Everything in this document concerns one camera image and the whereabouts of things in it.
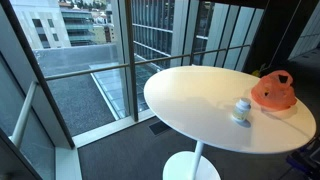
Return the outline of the orange plastic bag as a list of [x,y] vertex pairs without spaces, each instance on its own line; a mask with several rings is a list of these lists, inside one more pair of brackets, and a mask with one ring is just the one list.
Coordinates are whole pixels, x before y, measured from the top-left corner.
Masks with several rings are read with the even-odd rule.
[[288,109],[297,102],[292,83],[293,78],[287,71],[274,71],[263,76],[252,88],[252,99],[268,109]]

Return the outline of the small white pill bottle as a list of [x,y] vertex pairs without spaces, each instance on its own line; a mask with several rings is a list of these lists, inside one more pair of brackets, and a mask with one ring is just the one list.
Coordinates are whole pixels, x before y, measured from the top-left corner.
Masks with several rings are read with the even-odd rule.
[[251,100],[248,98],[240,98],[235,104],[232,117],[237,121],[245,121],[251,109]]

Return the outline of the black equipment base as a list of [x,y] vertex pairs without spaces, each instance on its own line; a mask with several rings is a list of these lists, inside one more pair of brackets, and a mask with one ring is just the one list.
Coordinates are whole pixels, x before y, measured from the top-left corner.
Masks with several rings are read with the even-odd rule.
[[286,161],[310,180],[320,180],[320,139],[313,138],[306,145],[289,154]]

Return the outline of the round white pedestal table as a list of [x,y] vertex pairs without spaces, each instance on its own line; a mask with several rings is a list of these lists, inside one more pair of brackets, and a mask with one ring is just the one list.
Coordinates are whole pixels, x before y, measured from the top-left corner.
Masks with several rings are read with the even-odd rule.
[[232,112],[241,98],[250,98],[255,76],[209,67],[180,66],[160,71],[144,86],[154,114],[175,131],[197,141],[193,152],[181,151],[166,162],[163,180],[216,180],[219,173],[201,155],[205,144],[248,154],[277,154],[308,143],[316,121],[302,102],[283,111],[251,103],[247,120],[236,122]]

